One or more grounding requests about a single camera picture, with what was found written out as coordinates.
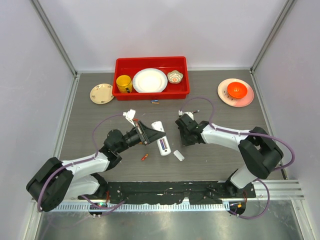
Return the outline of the purple battery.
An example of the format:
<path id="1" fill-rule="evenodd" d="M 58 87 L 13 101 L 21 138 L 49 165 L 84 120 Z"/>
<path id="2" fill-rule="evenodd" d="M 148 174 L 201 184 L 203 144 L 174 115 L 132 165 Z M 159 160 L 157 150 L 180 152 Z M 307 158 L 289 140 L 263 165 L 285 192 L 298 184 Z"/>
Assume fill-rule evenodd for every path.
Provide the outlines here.
<path id="1" fill-rule="evenodd" d="M 166 146 L 165 146 L 163 140 L 160 139 L 159 141 L 160 141 L 160 144 L 161 144 L 161 148 L 162 148 L 163 150 L 165 150 L 165 149 L 166 149 Z"/>

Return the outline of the white remote control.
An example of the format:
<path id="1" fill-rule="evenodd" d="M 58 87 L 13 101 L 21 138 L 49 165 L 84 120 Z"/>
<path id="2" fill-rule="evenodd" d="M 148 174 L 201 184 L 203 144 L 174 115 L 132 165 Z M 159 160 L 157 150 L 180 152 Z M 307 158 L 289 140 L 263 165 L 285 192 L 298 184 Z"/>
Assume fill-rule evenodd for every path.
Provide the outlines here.
<path id="1" fill-rule="evenodd" d="M 157 130 L 157 131 L 160 131 L 160 132 L 165 132 L 165 129 L 164 129 L 164 126 L 162 124 L 161 121 L 155 121 L 151 124 L 151 127 L 154 129 L 154 130 Z M 167 149 L 163 150 L 162 149 L 162 146 L 161 146 L 161 143 L 160 143 L 160 140 L 165 140 L 166 143 L 167 143 Z M 159 149 L 159 152 L 160 152 L 160 155 L 161 156 L 168 156 L 172 150 L 171 150 L 171 147 L 170 147 L 170 144 L 169 144 L 169 141 L 168 141 L 168 138 L 167 136 L 163 136 L 161 137 L 160 139 L 158 139 L 157 141 L 157 146 L 158 146 L 158 149 Z"/>

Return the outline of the white battery cover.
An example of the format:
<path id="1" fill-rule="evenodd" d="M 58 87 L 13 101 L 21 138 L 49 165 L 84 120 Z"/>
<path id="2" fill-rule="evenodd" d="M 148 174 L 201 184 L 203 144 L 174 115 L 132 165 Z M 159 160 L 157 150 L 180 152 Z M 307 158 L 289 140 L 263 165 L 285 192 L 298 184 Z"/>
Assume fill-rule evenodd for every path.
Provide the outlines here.
<path id="1" fill-rule="evenodd" d="M 173 154 L 180 162 L 182 162 L 185 159 L 185 157 L 178 150 L 175 150 Z"/>

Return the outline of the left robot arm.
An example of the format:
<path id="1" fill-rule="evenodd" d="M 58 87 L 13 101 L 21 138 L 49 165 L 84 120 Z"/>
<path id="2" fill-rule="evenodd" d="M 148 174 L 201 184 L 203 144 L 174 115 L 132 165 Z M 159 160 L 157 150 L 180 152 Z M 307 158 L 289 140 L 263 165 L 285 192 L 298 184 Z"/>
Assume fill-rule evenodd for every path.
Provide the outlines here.
<path id="1" fill-rule="evenodd" d="M 162 130 L 146 126 L 140 120 L 126 134 L 111 130 L 103 146 L 92 155 L 75 160 L 60 161 L 49 158 L 26 185 L 27 192 L 36 200 L 39 211 L 49 212 L 66 197 L 91 195 L 100 200 L 107 192 L 99 175 L 116 167 L 120 154 L 138 145 L 149 145 L 166 136 Z"/>

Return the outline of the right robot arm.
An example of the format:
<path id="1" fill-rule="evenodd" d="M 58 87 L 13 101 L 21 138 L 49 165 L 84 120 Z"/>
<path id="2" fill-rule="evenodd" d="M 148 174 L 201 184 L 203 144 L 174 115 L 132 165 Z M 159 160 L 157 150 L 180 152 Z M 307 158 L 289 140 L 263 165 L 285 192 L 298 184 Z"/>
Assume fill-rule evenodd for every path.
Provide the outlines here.
<path id="1" fill-rule="evenodd" d="M 233 198 L 256 179 L 266 179 L 284 157 L 280 147 L 261 127 L 235 130 L 208 121 L 196 122 L 188 114 L 175 121 L 183 146 L 215 144 L 238 151 L 244 161 L 227 179 L 225 190 Z"/>

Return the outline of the pink plate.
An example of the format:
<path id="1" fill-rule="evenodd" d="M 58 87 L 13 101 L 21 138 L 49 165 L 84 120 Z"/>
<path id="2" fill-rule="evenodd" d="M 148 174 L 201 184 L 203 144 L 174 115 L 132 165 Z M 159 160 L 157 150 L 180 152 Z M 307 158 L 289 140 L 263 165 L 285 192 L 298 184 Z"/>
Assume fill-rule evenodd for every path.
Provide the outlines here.
<path id="1" fill-rule="evenodd" d="M 252 87 L 237 78 L 223 80 L 217 87 L 217 93 L 225 104 L 236 108 L 248 106 L 255 97 Z"/>

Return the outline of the white plate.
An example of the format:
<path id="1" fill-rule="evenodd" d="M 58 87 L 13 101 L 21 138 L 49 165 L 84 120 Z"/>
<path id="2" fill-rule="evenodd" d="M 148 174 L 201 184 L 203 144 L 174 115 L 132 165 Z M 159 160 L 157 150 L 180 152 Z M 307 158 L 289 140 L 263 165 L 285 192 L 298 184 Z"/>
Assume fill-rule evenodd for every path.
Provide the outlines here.
<path id="1" fill-rule="evenodd" d="M 159 69 L 145 68 L 134 75 L 132 84 L 138 93 L 161 93 L 167 87 L 168 78 Z"/>

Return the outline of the small flower bowl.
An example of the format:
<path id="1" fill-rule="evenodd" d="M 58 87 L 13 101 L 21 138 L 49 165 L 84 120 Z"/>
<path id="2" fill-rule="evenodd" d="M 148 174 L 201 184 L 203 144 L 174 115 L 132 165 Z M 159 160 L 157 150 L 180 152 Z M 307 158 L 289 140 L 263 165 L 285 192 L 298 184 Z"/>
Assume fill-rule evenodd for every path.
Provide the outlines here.
<path id="1" fill-rule="evenodd" d="M 167 74 L 167 79 L 171 84 L 179 84 L 183 77 L 184 75 L 177 70 L 173 70 Z"/>

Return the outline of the red plastic bin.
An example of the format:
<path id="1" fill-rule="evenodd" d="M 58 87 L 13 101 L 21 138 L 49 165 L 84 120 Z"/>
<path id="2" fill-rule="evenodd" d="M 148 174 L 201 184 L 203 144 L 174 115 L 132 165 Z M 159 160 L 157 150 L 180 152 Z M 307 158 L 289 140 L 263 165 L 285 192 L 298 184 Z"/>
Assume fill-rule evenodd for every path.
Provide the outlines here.
<path id="1" fill-rule="evenodd" d="M 132 92 L 121 92 L 120 76 L 129 76 Z M 187 59 L 184 56 L 118 58 L 112 94 L 119 101 L 177 100 L 190 93 Z"/>

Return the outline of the yellow mug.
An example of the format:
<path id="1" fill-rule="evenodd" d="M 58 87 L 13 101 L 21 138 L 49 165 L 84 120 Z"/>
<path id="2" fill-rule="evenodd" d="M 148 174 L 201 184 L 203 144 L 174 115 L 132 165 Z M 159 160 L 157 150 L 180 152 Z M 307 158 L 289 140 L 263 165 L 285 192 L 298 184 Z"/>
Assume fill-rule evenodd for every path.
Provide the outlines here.
<path id="1" fill-rule="evenodd" d="M 132 79 L 128 75 L 120 75 L 116 79 L 116 85 L 120 93 L 129 94 L 133 91 Z"/>

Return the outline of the orange bowl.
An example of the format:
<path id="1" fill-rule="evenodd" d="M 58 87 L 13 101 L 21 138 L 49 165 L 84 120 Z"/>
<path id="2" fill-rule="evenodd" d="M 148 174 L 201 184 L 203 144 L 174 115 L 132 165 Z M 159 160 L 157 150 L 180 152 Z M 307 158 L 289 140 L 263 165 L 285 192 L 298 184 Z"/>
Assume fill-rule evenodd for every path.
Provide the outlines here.
<path id="1" fill-rule="evenodd" d="M 231 82 L 227 86 L 227 93 L 235 99 L 242 99 L 244 98 L 247 93 L 247 87 L 241 82 Z"/>

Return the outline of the beige floral plate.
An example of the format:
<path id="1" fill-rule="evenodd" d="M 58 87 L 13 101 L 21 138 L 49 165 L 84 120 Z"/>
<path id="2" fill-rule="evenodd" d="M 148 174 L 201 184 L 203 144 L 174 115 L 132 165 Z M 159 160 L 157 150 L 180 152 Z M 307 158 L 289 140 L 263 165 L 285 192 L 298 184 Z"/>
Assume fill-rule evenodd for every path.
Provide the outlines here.
<path id="1" fill-rule="evenodd" d="M 113 100 L 113 86 L 101 83 L 92 88 L 89 94 L 90 100 L 98 105 L 107 104 Z"/>

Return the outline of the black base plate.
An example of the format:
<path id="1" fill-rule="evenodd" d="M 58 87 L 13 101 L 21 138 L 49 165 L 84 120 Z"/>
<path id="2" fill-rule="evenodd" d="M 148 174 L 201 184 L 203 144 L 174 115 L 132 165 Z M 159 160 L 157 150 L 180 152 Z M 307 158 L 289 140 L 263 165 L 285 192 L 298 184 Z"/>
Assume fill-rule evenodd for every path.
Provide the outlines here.
<path id="1" fill-rule="evenodd" d="M 191 205 L 205 205 L 221 203 L 222 199 L 255 198 L 256 192 L 252 183 L 237 189 L 230 182 L 219 181 L 107 182 L 86 197 L 131 205 L 179 205 L 188 198 Z"/>

